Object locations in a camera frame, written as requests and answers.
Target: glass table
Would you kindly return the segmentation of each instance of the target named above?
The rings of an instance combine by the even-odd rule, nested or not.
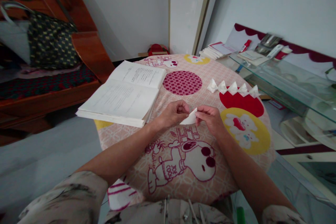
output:
[[[300,116],[310,108],[336,123],[336,89],[335,82],[314,75],[287,61],[270,59],[254,66],[230,54],[230,58],[249,70],[252,74],[246,81],[282,103]]]

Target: red bottle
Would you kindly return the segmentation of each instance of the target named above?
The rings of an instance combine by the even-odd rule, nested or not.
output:
[[[243,47],[241,48],[239,53],[245,52],[248,49],[248,47],[250,46],[251,42],[252,42],[252,40],[246,41],[246,43],[243,45]]]

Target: folded paper triangle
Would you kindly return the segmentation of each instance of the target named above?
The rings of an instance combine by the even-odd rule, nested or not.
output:
[[[255,85],[249,92],[249,95],[251,95],[253,98],[257,98],[260,94],[258,91],[258,85]]]
[[[238,93],[240,93],[241,96],[243,97],[248,95],[248,91],[247,91],[247,87],[245,83],[238,89]]]
[[[217,84],[214,79],[211,79],[207,89],[211,92],[214,93],[217,90]]]
[[[218,85],[218,91],[221,92],[222,94],[225,94],[227,92],[227,87],[225,84],[225,81],[223,80],[219,85]]]
[[[197,112],[197,108],[195,108],[189,114],[189,116],[186,119],[184,119],[180,124],[187,125],[187,124],[194,124],[194,123],[196,123],[196,115],[195,115],[196,112]]]
[[[233,82],[227,90],[229,91],[230,94],[235,95],[238,92],[237,83]]]

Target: hand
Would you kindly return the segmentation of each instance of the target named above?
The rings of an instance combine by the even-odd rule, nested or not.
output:
[[[209,131],[216,138],[218,138],[219,136],[223,136],[225,133],[227,133],[218,108],[202,105],[197,107],[197,112],[195,113],[195,115],[196,126],[198,126],[201,121],[205,121]]]
[[[179,124],[189,116],[189,106],[183,100],[173,101],[167,105],[159,117],[155,119],[159,128],[168,129]]]

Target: handbag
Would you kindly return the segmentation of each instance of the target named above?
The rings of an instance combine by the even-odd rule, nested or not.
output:
[[[27,30],[29,21],[12,21],[1,2],[1,12],[6,21],[0,22],[0,42],[15,52],[28,65],[30,64],[30,49],[28,43]],[[24,5],[18,3],[17,8],[32,11]]]
[[[6,8],[19,6],[25,7],[15,1],[2,1],[1,11],[5,12]],[[25,8],[30,13],[27,30],[30,66],[55,70],[73,68],[79,64],[81,59],[71,39],[72,33],[78,31],[77,28],[69,22]],[[4,17],[9,23],[14,23],[7,14]]]

